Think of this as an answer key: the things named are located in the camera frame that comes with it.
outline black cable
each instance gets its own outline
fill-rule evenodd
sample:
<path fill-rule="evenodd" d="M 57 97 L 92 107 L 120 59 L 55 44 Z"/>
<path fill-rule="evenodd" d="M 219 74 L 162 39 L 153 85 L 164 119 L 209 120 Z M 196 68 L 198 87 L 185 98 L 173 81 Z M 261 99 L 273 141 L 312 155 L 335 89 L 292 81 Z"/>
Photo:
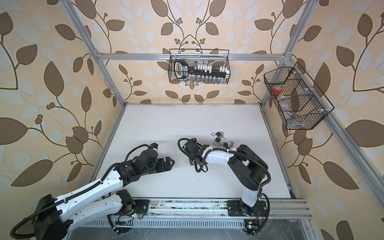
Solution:
<path fill-rule="evenodd" d="M 71 200 L 71 199 L 73 199 L 73 198 L 75 198 L 75 197 L 78 197 L 78 196 L 80 196 L 80 195 L 82 195 L 82 194 L 84 194 L 84 193 L 86 193 L 86 192 L 88 192 L 88 191 L 94 189 L 95 187 L 97 187 L 98 185 L 101 184 L 101 182 L 107 177 L 108 173 L 109 173 L 109 172 L 112 170 L 112 168 L 113 168 L 114 166 L 116 166 L 116 165 L 119 165 L 119 163 L 114 163 L 114 164 L 112 164 L 112 165 L 108 168 L 108 170 L 106 171 L 106 173 L 104 174 L 104 176 L 101 178 L 101 181 L 98 181 L 98 182 L 96 182 L 95 184 L 93 184 L 92 186 L 90 186 L 90 187 L 84 189 L 83 191 L 80 191 L 80 192 L 78 192 L 78 193 L 76 193 L 76 194 L 73 194 L 73 195 L 71 195 L 71 196 L 69 196 L 69 197 L 67 197 L 67 198 L 65 198 L 65 199 L 62 199 L 62 200 L 60 200 L 60 201 L 58 201 L 58 202 L 55 202 L 55 203 L 53 203 L 53 204 L 51 204 L 51 205 L 49 205 L 49 206 L 47 206 L 47 207 L 44 207 L 44 208 L 42 208 L 40 211 L 37 211 L 37 212 L 35 212 L 34 214 L 32 214 L 32 215 L 30 215 L 30 216 L 24 218 L 21 222 L 19 222 L 19 223 L 18 223 L 16 226 L 14 226 L 14 228 L 11 230 L 11 232 L 10 232 L 10 234 L 9 234 L 10 237 L 11 237 L 11 238 L 15 238 L 15 239 L 22 239 L 22 238 L 31 238 L 31 237 L 34 237 L 34 236 L 35 236 L 34 233 L 30 233 L 30 234 L 17 234 L 16 231 L 17 231 L 22 225 L 24 225 L 26 222 L 28 222 L 29 220 L 31 220 L 31 219 L 37 217 L 38 215 L 40 215 L 40 214 L 42 214 L 42 213 L 44 213 L 44 212 L 47 212 L 47 211 L 51 210 L 52 208 L 54 208 L 54 207 L 56 207 L 56 206 L 58 206 L 58 205 L 60 205 L 60 204 L 62 204 L 62 203 L 67 203 L 69 200 Z"/>
<path fill-rule="evenodd" d="M 112 215 L 112 214 L 107 215 L 109 225 L 111 226 L 112 230 L 113 230 L 116 234 L 119 234 L 119 230 L 118 230 L 118 229 L 113 225 L 113 223 L 112 223 L 111 215 Z"/>
<path fill-rule="evenodd" d="M 264 225 L 266 224 L 266 221 L 268 220 L 268 217 L 269 217 L 269 212 L 270 212 L 269 198 L 266 196 L 265 193 L 262 193 L 261 196 L 264 196 L 265 200 L 266 200 L 266 204 L 267 204 L 266 216 L 265 216 L 263 223 L 260 225 L 260 227 L 258 229 L 256 229 L 256 231 L 253 232 L 253 235 L 256 235 L 256 233 L 258 233 L 264 227 Z"/>
<path fill-rule="evenodd" d="M 190 158 L 190 159 L 194 159 L 191 155 L 189 155 L 186 151 L 184 151 L 184 149 L 182 149 L 181 148 L 181 146 L 180 146 L 180 142 L 182 141 L 182 140 L 187 140 L 187 141 L 192 141 L 191 139 L 189 139 L 189 138 L 180 138 L 178 141 L 177 141 L 177 146 L 179 147 L 179 149 L 180 149 L 180 151 L 182 151 L 182 153 L 184 153 L 185 155 L 187 155 L 187 157 L 188 158 Z M 196 142 L 196 144 L 199 146 L 199 147 L 202 147 L 202 145 L 201 144 L 199 144 L 198 142 Z M 205 161 L 203 161 L 202 163 L 200 163 L 200 168 L 198 169 L 197 168 L 197 163 L 196 163 L 196 161 L 194 161 L 194 164 L 195 164 L 195 171 L 196 172 L 201 172 L 201 171 L 203 171 L 203 172 L 207 172 L 208 171 L 208 166 L 207 166 L 207 164 L 205 163 Z"/>
<path fill-rule="evenodd" d="M 137 150 L 137 149 L 139 149 L 139 148 L 141 148 L 141 147 L 148 147 L 148 148 L 150 148 L 148 144 L 142 144 L 142 145 L 140 145 L 140 146 L 137 146 L 137 147 L 135 147 L 134 149 L 132 149 L 132 150 L 127 154 L 127 156 L 125 157 L 125 160 L 124 160 L 124 161 L 125 161 L 125 162 L 128 161 L 128 157 L 129 157 L 129 155 L 130 155 L 131 153 L 133 153 L 133 151 L 135 151 L 135 150 Z"/>

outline black wire basket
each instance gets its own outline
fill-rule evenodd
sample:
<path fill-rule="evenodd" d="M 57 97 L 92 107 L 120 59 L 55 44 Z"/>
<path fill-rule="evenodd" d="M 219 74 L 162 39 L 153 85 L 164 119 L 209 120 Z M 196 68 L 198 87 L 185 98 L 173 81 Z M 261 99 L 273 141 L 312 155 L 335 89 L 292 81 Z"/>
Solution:
<path fill-rule="evenodd" d="M 169 82 L 228 84 L 228 55 L 222 49 L 170 49 Z"/>
<path fill-rule="evenodd" d="M 280 67 L 264 74 L 265 86 L 287 130 L 311 130 L 334 109 L 309 75 L 314 86 L 304 82 L 300 76 L 304 73 L 303 67 L 296 63 L 293 68 Z M 329 105 L 321 103 L 314 92 L 325 97 Z"/>

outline floral wallpaper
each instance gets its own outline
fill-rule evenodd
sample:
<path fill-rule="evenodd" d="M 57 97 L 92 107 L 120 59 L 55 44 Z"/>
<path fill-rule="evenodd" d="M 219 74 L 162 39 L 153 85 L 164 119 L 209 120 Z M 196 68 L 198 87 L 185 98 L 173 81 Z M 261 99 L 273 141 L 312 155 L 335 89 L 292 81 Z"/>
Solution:
<path fill-rule="evenodd" d="M 109 61 L 107 65 L 127 103 L 259 103 L 266 87 L 263 74 L 275 68 L 273 61 L 230 62 L 228 84 L 186 83 L 168 79 L 168 62 Z"/>
<path fill-rule="evenodd" d="M 1 239 L 41 197 L 86 183 L 120 111 L 57 3 L 0 1 Z"/>
<path fill-rule="evenodd" d="M 382 176 L 383 42 L 383 1 L 320 1 L 293 54 Z"/>
<path fill-rule="evenodd" d="M 283 53 L 304 0 L 73 0 L 104 53 L 228 49 Z"/>
<path fill-rule="evenodd" d="M 298 192 L 324 240 L 382 239 L 384 208 L 324 121 L 286 130 L 275 105 L 265 107 Z"/>

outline white table surface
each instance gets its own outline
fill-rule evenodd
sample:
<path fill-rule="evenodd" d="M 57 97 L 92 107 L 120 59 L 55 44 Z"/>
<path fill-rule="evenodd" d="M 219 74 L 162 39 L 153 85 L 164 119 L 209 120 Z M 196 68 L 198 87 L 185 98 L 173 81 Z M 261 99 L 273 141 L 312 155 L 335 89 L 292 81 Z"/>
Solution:
<path fill-rule="evenodd" d="M 213 145 L 211 133 L 218 131 L 234 141 L 234 147 L 245 144 L 266 162 L 271 182 L 263 192 L 269 198 L 290 198 L 258 105 L 128 105 L 98 178 L 111 164 L 124 161 L 134 147 L 155 142 L 159 158 L 169 156 L 175 165 L 171 171 L 145 175 L 125 186 L 133 197 L 240 198 L 243 185 L 229 166 L 208 164 L 208 172 L 197 173 L 177 147 L 183 137 Z M 129 159 L 145 149 L 134 151 Z"/>

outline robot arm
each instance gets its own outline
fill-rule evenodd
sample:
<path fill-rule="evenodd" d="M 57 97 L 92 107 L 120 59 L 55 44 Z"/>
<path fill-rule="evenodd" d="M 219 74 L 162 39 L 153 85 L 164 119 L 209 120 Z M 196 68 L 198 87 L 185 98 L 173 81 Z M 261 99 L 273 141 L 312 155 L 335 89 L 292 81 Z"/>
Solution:
<path fill-rule="evenodd" d="M 36 240 L 61 240 L 68 231 L 99 217 L 118 212 L 125 215 L 136 213 L 135 202 L 126 189 L 103 200 L 95 200 L 139 180 L 143 175 L 172 169 L 175 162 L 170 157 L 166 157 L 165 160 L 157 158 L 157 152 L 153 150 L 154 147 L 157 148 L 157 144 L 141 146 L 147 146 L 148 149 L 144 150 L 140 156 L 127 161 L 132 150 L 124 162 L 110 166 L 101 178 L 57 198 L 53 198 L 51 194 L 41 198 L 35 213 L 17 224 L 10 236 L 12 238 L 36 237 Z M 34 233 L 17 234 L 16 231 L 30 220 L 32 220 Z"/>
<path fill-rule="evenodd" d="M 181 147 L 180 141 L 182 140 L 187 140 L 187 142 Z M 179 149 L 188 156 L 190 164 L 195 166 L 197 172 L 204 171 L 203 168 L 207 164 L 228 165 L 244 186 L 240 201 L 243 213 L 248 216 L 254 215 L 256 211 L 254 206 L 262 195 L 262 188 L 271 181 L 268 166 L 259 156 L 246 145 L 240 145 L 237 149 L 215 148 L 201 145 L 195 138 L 182 138 L 178 141 L 178 145 Z M 247 160 L 249 163 L 244 165 L 243 162 Z"/>

